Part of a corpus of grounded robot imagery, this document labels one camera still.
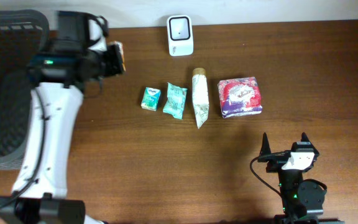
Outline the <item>teal Kleenex tissue pack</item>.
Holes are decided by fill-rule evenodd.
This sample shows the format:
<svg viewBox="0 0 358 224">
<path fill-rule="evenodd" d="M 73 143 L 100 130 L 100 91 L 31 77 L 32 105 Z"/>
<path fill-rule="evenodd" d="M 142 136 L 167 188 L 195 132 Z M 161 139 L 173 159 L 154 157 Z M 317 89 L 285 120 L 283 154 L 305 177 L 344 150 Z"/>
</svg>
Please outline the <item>teal Kleenex tissue pack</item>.
<svg viewBox="0 0 358 224">
<path fill-rule="evenodd" d="M 140 104 L 141 108 L 156 111 L 160 95 L 161 91 L 159 89 L 146 87 Z"/>
</svg>

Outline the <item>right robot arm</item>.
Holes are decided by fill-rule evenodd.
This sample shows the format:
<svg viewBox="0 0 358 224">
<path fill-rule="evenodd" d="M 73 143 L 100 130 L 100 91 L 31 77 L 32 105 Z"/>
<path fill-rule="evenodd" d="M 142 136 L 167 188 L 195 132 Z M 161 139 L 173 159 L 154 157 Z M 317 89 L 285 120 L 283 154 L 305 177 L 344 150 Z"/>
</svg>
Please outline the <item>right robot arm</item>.
<svg viewBox="0 0 358 224">
<path fill-rule="evenodd" d="M 250 170 L 256 174 L 253 163 L 257 161 L 266 163 L 267 173 L 278 174 L 279 189 L 256 176 L 281 198 L 283 214 L 275 215 L 274 223 L 342 223 L 338 219 L 319 218 L 324 213 L 323 203 L 328 188 L 318 180 L 303 178 L 303 174 L 313 168 L 318 157 L 319 151 L 305 133 L 292 144 L 291 149 L 282 152 L 272 152 L 268 137 L 263 134 L 260 153 L 251 160 Z"/>
</svg>

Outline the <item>teal wet wipes packet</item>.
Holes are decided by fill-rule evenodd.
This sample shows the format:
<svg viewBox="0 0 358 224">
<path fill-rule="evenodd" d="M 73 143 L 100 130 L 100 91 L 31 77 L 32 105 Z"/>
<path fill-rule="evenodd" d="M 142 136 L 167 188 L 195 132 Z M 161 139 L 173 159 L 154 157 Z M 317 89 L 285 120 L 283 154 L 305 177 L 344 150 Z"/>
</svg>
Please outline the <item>teal wet wipes packet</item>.
<svg viewBox="0 0 358 224">
<path fill-rule="evenodd" d="M 187 89 L 168 83 L 167 102 L 163 112 L 172 115 L 175 119 L 183 119 Z"/>
</svg>

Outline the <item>orange Kleenex tissue pack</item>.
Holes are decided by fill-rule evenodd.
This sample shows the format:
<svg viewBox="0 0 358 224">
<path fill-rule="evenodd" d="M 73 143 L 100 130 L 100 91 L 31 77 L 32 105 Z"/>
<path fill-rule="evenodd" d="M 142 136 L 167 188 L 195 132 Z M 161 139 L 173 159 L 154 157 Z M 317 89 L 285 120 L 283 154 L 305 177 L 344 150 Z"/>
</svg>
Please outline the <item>orange Kleenex tissue pack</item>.
<svg viewBox="0 0 358 224">
<path fill-rule="evenodd" d="M 126 72 L 123 44 L 118 41 L 110 43 L 111 68 L 114 74 L 122 74 Z"/>
</svg>

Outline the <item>white tube brown cap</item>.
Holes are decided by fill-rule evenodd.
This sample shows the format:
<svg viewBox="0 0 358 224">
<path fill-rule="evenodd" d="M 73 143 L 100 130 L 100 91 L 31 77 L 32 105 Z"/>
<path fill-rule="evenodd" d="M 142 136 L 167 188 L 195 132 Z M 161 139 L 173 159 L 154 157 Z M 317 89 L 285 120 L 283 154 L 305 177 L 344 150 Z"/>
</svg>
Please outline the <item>white tube brown cap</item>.
<svg viewBox="0 0 358 224">
<path fill-rule="evenodd" d="M 204 68 L 195 68 L 192 77 L 192 103 L 195 111 L 196 125 L 199 129 L 209 115 L 209 95 Z"/>
</svg>

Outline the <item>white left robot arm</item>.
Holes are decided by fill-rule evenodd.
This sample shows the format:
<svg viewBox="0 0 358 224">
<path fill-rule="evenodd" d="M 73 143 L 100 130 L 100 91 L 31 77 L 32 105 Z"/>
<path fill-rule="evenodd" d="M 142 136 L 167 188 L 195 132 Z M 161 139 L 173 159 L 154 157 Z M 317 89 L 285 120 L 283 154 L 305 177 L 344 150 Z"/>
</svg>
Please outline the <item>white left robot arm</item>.
<svg viewBox="0 0 358 224">
<path fill-rule="evenodd" d="M 31 59 L 32 85 L 25 155 L 9 196 L 0 196 L 6 223 L 94 223 L 81 200 L 67 199 L 67 164 L 85 85 L 123 74 L 120 42 L 107 42 L 108 22 L 87 12 L 60 11 L 58 32 Z"/>
</svg>

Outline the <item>red purple plastic pack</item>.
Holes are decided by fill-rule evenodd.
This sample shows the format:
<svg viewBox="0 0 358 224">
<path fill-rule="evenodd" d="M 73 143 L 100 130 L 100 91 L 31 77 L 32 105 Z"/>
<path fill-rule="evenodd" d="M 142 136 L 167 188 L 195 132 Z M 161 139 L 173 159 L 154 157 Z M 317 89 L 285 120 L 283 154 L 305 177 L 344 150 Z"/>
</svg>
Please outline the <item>red purple plastic pack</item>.
<svg viewBox="0 0 358 224">
<path fill-rule="evenodd" d="M 262 97 L 255 77 L 221 80 L 218 93 L 224 119 L 262 112 Z"/>
</svg>

